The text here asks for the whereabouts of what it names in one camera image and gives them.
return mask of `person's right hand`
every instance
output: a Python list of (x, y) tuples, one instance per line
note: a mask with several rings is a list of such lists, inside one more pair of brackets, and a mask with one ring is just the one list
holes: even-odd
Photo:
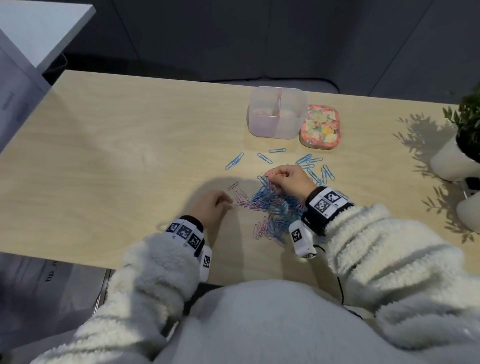
[(302, 205), (305, 205), (308, 196), (317, 188), (298, 165), (280, 166), (269, 170), (265, 175), (271, 183), (295, 197)]

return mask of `plastic container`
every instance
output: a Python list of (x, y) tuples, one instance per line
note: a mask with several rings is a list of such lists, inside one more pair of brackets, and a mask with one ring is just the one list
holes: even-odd
[(260, 86), (252, 91), (248, 129), (255, 136), (293, 139), (307, 117), (307, 94), (296, 88)]

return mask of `wooden table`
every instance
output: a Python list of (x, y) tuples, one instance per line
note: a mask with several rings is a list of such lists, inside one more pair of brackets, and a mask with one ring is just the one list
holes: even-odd
[[(340, 114), (342, 141), (326, 152), (297, 138), (251, 135), (251, 91), (65, 72), (0, 155), (0, 251), (119, 268), (134, 241), (162, 231), (199, 194), (235, 182), (248, 196), (256, 192), (257, 176), (271, 167), (257, 153), (274, 165), (313, 153), (334, 173), (329, 185), (357, 204), (383, 203), (396, 218), (427, 224), (464, 250), (468, 271), (480, 273), (480, 239), (455, 218), (461, 191), (428, 175), (428, 161), (454, 133), (443, 105), (310, 92), (309, 103)], [(273, 148), (287, 152), (269, 154)], [(225, 170), (240, 152), (241, 162)], [(238, 207), (209, 234), (209, 282), (289, 279), (338, 296), (321, 259), (301, 261), (291, 245), (253, 238), (263, 216)]]

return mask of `white table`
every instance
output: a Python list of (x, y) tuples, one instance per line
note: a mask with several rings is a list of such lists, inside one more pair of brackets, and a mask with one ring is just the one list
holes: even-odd
[(0, 29), (43, 73), (94, 14), (87, 4), (0, 0)]

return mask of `white pot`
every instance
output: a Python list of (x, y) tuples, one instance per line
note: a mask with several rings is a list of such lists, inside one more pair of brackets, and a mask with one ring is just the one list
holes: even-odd
[(444, 145), (430, 161), (433, 172), (447, 181), (480, 177), (480, 163), (467, 157), (456, 144), (456, 136)]
[(470, 196), (456, 206), (460, 221), (474, 232), (480, 232), (480, 192)]

